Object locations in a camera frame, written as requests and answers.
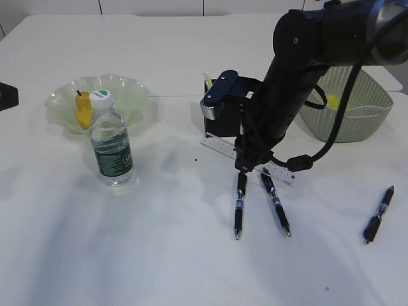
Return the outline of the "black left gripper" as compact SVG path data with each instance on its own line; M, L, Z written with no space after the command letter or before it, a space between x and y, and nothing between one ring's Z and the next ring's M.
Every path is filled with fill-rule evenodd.
M0 111L19 105L18 89L14 86L0 83Z

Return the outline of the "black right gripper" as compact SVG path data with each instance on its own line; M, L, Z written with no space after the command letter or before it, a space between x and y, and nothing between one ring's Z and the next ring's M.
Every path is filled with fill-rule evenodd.
M267 148L262 140L254 121L254 112L251 109L251 99L234 96L234 103L240 109L242 132L235 140L235 168L243 173L251 172L255 167L273 162L283 167L284 162L273 157L273 152Z

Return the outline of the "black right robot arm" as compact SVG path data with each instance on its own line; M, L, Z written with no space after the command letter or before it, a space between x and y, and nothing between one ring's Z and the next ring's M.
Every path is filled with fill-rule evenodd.
M361 68L407 60L407 2L328 1L321 10L290 10L275 26L273 51L264 80L244 105L244 133L235 142L235 166L244 173L273 159L272 149L319 79L333 66L350 66L325 145L313 156L288 159L284 167L307 170L331 149Z

